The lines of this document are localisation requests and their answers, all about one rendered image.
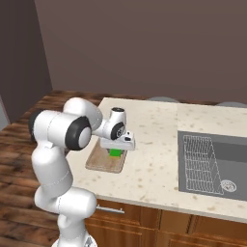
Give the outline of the wooden false drawer front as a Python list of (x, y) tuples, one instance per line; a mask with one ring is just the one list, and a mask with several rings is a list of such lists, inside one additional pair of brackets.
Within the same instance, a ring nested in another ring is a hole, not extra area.
[(247, 241), (247, 223), (237, 223), (203, 216), (192, 217), (189, 232)]

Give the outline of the grey sink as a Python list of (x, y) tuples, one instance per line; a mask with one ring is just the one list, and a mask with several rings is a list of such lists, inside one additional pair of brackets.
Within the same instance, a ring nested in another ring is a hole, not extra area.
[[(212, 140), (221, 178), (221, 186), (224, 192), (223, 195), (193, 192), (186, 189), (185, 164), (183, 156), (184, 135), (209, 137)], [(180, 192), (247, 202), (247, 137), (234, 137), (179, 130), (178, 190)]]

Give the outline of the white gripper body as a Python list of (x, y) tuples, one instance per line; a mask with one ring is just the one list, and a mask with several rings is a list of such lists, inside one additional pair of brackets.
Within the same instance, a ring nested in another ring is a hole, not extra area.
[(118, 140), (108, 140), (105, 138), (101, 138), (100, 146), (105, 149), (134, 151), (135, 141), (128, 137), (124, 137), (123, 139)]

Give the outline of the grey stool seat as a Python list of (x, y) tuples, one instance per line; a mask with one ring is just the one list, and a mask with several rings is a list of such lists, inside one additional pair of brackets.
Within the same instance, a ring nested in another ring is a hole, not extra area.
[(147, 98), (147, 100), (179, 103), (178, 100), (174, 98), (166, 97), (166, 96), (154, 96), (154, 97)]
[(247, 104), (235, 101), (224, 101), (216, 104), (216, 106), (234, 107), (234, 108), (247, 108)]

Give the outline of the wooden cupboard door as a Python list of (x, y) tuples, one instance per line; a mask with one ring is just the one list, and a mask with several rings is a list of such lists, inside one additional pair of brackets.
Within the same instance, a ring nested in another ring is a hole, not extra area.
[(156, 247), (247, 247), (247, 235), (159, 231)]
[(97, 247), (156, 247), (157, 231), (97, 219), (85, 221)]

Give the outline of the wooden cutting board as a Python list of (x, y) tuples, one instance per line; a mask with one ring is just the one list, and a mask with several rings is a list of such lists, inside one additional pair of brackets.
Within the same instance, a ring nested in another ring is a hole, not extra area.
[(122, 171), (127, 151), (123, 151), (120, 156), (111, 156), (108, 149), (100, 146), (97, 141), (85, 167), (89, 170), (118, 174)]

